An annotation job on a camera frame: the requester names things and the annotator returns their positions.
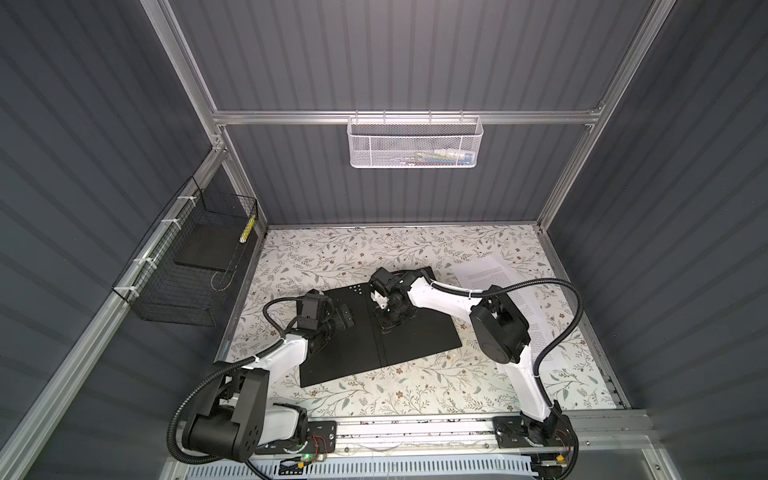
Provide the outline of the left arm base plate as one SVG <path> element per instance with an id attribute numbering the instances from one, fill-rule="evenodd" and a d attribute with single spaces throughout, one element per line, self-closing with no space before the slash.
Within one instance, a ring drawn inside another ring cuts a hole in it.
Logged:
<path id="1" fill-rule="evenodd" d="M 330 454 L 335 451 L 336 421 L 309 421 L 300 426 L 298 435 L 288 440 L 276 440 L 256 448 L 255 455 Z"/>

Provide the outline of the orange folder black inside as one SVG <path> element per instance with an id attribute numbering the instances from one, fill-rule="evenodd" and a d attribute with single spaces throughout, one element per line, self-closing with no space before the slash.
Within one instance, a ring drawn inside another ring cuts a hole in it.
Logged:
<path id="1" fill-rule="evenodd" d="M 334 334 L 326 346 L 300 365 L 302 388 L 457 349 L 462 342 L 453 319 L 420 309 L 412 318 L 384 329 L 375 316 L 376 302 L 366 283 L 325 292 L 336 305 L 348 307 L 353 325 Z"/>

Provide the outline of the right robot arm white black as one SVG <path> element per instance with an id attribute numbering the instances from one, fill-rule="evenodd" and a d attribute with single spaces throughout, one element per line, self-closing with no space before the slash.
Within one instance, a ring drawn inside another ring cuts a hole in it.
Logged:
<path id="1" fill-rule="evenodd" d="M 528 441 L 545 445 L 557 430 L 562 410 L 553 405 L 532 356 L 530 324 L 509 293 L 528 286 L 566 283 L 555 278 L 523 281 L 508 287 L 472 290 L 443 284 L 420 270 L 392 273 L 378 268 L 369 279 L 374 312 L 386 328 L 395 328 L 430 309 L 471 324 L 483 354 L 512 383 L 520 402 L 521 424 Z"/>

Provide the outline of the black pad in basket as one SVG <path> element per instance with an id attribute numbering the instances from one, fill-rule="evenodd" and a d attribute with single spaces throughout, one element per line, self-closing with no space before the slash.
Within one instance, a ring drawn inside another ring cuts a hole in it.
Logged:
<path id="1" fill-rule="evenodd" d="M 237 227 L 198 224 L 174 256 L 177 265 L 226 272 L 236 264 L 241 244 Z"/>

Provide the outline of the pens in white basket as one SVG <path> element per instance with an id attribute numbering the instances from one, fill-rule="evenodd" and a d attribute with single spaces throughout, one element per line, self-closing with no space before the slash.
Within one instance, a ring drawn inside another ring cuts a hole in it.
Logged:
<path id="1" fill-rule="evenodd" d="M 409 152 L 400 159 L 406 165 L 459 165 L 472 166 L 476 163 L 475 152 L 463 149 L 438 149 Z"/>

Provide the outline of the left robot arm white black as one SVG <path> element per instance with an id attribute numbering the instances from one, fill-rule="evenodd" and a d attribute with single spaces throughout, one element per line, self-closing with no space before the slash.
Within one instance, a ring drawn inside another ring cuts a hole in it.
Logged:
<path id="1" fill-rule="evenodd" d="M 228 459 L 247 463 L 258 448 L 301 448 L 309 436 L 307 410 L 274 402 L 274 381 L 354 326 L 349 307 L 318 290 L 280 297 L 262 308 L 277 331 L 275 343 L 235 362 L 219 362 L 171 417 L 166 446 L 175 460 L 202 465 Z"/>

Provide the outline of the white vented cover strip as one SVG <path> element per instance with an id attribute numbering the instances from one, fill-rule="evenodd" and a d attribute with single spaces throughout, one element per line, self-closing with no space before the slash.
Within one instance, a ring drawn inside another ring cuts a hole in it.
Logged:
<path id="1" fill-rule="evenodd" d="M 188 479 L 255 479 L 257 468 L 269 479 L 537 479 L 532 461 L 511 454 L 456 454 L 436 456 L 333 457 L 289 469 L 278 459 L 254 459 L 251 466 L 222 461 L 191 467 Z"/>

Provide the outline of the yellow marker pen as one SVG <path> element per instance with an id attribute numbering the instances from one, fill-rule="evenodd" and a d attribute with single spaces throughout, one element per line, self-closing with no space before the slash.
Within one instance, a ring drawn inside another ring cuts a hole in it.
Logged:
<path id="1" fill-rule="evenodd" d="M 243 230 L 241 231 L 241 234 L 240 234 L 239 239 L 238 239 L 240 244 L 245 244 L 248 241 L 248 237 L 250 236 L 251 232 L 253 231 L 253 228 L 254 228 L 255 224 L 256 224 L 256 216 L 252 215 L 248 219 L 248 221 L 247 221 L 246 225 L 244 226 Z"/>

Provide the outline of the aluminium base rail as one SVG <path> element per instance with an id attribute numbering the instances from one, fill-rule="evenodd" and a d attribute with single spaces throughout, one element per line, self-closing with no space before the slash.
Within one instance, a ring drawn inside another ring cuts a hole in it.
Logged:
<path id="1" fill-rule="evenodd" d="M 568 412 L 574 446 L 501 448 L 492 418 L 515 413 L 469 413 L 407 416 L 310 418 L 336 421 L 333 457 L 452 455 L 455 453 L 573 454 L 576 451 L 649 449 L 659 436 L 642 410 L 585 410 Z"/>

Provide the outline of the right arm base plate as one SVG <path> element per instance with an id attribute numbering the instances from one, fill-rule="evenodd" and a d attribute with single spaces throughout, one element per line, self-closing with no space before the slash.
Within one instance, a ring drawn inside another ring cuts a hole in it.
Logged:
<path id="1" fill-rule="evenodd" d="M 492 427 L 501 448 L 563 447 L 569 451 L 575 444 L 568 419 L 554 413 L 544 421 L 525 415 L 496 416 Z"/>

